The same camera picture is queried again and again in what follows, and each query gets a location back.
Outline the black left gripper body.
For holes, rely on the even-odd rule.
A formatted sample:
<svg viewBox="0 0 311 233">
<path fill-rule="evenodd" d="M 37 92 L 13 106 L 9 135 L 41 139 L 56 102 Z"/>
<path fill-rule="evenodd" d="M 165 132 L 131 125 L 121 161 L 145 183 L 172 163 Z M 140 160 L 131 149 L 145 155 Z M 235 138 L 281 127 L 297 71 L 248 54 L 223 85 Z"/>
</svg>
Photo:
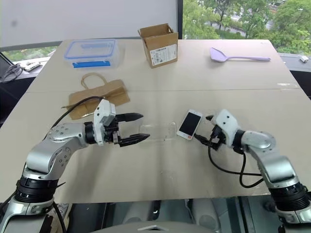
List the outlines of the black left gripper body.
<svg viewBox="0 0 311 233">
<path fill-rule="evenodd" d="M 119 122 L 121 115 L 116 115 L 110 124 L 104 124 L 104 142 L 118 144 L 120 139 Z"/>
</svg>

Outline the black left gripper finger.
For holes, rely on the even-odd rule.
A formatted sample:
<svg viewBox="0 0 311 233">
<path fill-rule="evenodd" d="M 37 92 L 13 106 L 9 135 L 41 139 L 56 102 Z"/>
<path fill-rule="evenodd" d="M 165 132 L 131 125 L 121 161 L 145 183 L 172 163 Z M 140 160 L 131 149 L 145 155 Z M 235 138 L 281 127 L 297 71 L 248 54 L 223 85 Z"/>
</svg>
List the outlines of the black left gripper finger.
<svg viewBox="0 0 311 233">
<path fill-rule="evenodd" d="M 120 136 L 118 136 L 118 141 L 116 144 L 118 144 L 120 147 L 126 147 L 126 146 L 137 144 L 141 141 L 144 141 L 149 136 L 150 134 L 147 134 L 147 133 L 137 133 L 137 134 L 133 134 L 128 137 L 125 137 L 125 138 L 121 138 Z"/>
<path fill-rule="evenodd" d="M 143 115 L 139 113 L 117 114 L 117 122 L 130 122 L 140 118 L 143 118 Z"/>
</svg>

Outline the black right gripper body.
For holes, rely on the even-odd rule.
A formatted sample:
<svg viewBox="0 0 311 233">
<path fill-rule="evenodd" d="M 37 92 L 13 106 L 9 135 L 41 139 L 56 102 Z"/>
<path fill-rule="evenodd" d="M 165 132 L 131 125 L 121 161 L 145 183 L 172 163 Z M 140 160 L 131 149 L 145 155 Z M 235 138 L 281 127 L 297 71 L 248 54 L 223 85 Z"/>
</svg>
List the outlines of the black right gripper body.
<svg viewBox="0 0 311 233">
<path fill-rule="evenodd" d="M 210 135 L 208 146 L 212 149 L 218 149 L 222 144 L 226 143 L 226 136 L 222 129 L 215 125 Z"/>
</svg>

